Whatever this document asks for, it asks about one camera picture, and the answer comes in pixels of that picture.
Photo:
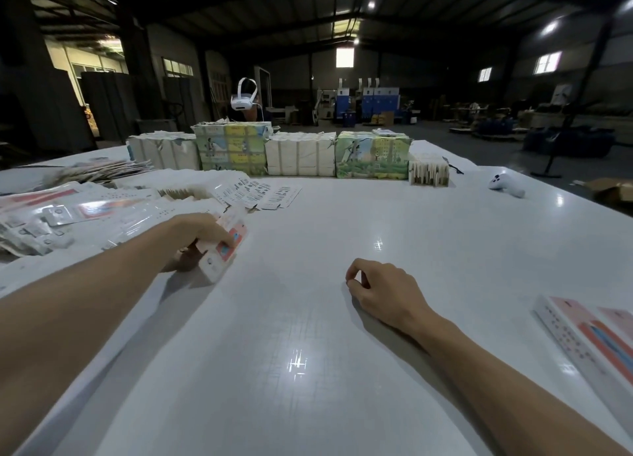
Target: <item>white vr controller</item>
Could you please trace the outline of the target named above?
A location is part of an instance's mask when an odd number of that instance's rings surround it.
[[[255,91],[250,95],[248,93],[242,94],[242,83],[247,79],[252,81],[255,85]],[[231,96],[231,108],[235,111],[249,110],[253,107],[253,102],[257,96],[257,82],[254,79],[243,77],[237,84],[237,94]]]
[[[526,196],[526,191],[521,189],[517,182],[507,173],[495,174],[495,177],[488,183],[488,188],[505,189],[507,193],[516,198]]]

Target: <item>black stand base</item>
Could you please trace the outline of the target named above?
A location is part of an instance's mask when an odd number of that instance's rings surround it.
[[[538,178],[562,178],[563,177],[562,174],[537,173],[536,171],[531,171],[530,174]]]

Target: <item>metal roof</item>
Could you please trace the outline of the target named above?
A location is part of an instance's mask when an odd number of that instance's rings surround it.
[[[55,16],[45,1],[66,1]],[[623,0],[114,0],[141,23],[160,22],[196,44],[259,58],[361,44],[432,56],[525,34],[558,17],[610,11]],[[45,33],[116,33],[107,0],[34,0]]]

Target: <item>workbench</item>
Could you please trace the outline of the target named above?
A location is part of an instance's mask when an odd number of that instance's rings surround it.
[[[500,171],[524,199],[487,188]],[[490,454],[427,356],[352,301],[356,257],[404,268],[435,311],[633,450],[531,312],[538,295],[633,309],[630,217],[501,167],[451,170],[449,188],[292,180],[301,193],[249,214],[212,290],[157,277],[144,299],[160,306],[55,455]]]

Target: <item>person's left hand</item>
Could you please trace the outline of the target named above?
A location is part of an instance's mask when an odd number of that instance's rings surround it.
[[[164,266],[162,272],[194,269],[204,256],[204,253],[201,253],[196,246],[198,240],[224,242],[232,248],[235,246],[231,235],[216,222],[215,216],[209,213],[179,214],[170,222],[174,225],[174,231],[191,232],[194,240],[186,248],[180,249]]]

